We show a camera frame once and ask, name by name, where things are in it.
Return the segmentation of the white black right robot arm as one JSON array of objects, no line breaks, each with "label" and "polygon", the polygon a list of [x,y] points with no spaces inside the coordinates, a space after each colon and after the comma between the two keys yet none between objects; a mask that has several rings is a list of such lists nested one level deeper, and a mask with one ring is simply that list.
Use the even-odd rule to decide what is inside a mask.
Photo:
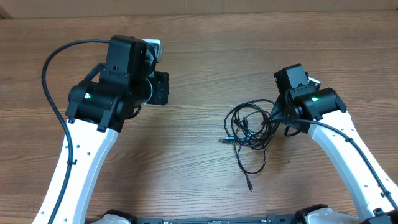
[{"label": "white black right robot arm", "polygon": [[357,215],[318,204],[296,211],[292,223],[397,223],[397,185],[358,134],[346,105],[332,88],[308,76],[300,64],[275,72],[279,96],[272,119],[308,133],[345,184]]}]

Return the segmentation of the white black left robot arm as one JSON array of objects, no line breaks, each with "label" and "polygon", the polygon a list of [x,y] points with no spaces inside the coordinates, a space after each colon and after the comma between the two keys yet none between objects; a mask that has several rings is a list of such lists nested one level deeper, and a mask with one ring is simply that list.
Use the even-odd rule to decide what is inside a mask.
[{"label": "white black left robot arm", "polygon": [[101,167],[124,122],[143,105],[166,105],[169,75],[155,67],[163,45],[158,39],[114,35],[106,60],[68,94],[58,113],[65,133],[60,157],[35,223],[84,223]]}]

